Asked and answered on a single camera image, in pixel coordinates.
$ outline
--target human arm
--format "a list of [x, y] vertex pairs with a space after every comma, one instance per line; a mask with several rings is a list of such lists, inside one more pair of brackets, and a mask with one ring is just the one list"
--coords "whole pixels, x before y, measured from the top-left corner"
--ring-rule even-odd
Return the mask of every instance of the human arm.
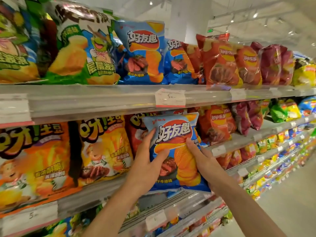
[[222, 169], [210, 151], [204, 148], [200, 151], [189, 138], [186, 144], [195, 156], [200, 174], [225, 201], [246, 237], [286, 237], [269, 215]]
[[144, 137], [142, 144], [137, 149], [135, 161], [125, 183], [111, 196], [82, 237], [117, 236], [130, 208], [154, 185], [158, 179], [161, 165], [169, 154], [169, 150], [165, 149], [150, 162], [149, 146], [154, 133], [155, 129]]

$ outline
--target hand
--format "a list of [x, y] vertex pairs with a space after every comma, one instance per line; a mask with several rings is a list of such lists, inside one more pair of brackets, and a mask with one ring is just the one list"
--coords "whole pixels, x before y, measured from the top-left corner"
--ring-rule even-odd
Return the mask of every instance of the hand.
[[209, 187], [216, 195], [221, 196], [222, 191], [227, 188], [228, 185], [236, 184], [236, 181], [219, 165], [211, 151], [203, 147], [199, 150], [190, 138], [186, 139], [186, 145], [195, 157], [197, 169], [209, 183]]
[[129, 193], [133, 195], [135, 201], [142, 195], [146, 194], [156, 183], [159, 177], [161, 165], [168, 157], [169, 149], [161, 151], [156, 158], [150, 162], [149, 146], [150, 141], [155, 134], [153, 129], [144, 137], [143, 142], [139, 145], [135, 161], [128, 172], [126, 182], [123, 188], [127, 188]]

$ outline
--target tiled floor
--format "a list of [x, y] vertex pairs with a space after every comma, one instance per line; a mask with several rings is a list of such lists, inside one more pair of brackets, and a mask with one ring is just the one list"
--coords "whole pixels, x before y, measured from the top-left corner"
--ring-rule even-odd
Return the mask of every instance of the tiled floor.
[[[290, 173], [284, 182], [265, 192], [258, 203], [288, 237], [315, 237], [316, 155], [304, 167]], [[236, 221], [211, 235], [224, 236], [244, 237]]]

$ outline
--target store aisle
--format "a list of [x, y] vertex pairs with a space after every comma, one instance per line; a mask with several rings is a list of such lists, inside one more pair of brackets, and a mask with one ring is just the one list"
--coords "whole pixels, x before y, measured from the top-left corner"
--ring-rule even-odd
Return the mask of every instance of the store aisle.
[[[288, 237], [316, 235], [316, 155], [288, 179], [262, 194], [259, 205]], [[211, 237], [243, 237], [236, 221]]]

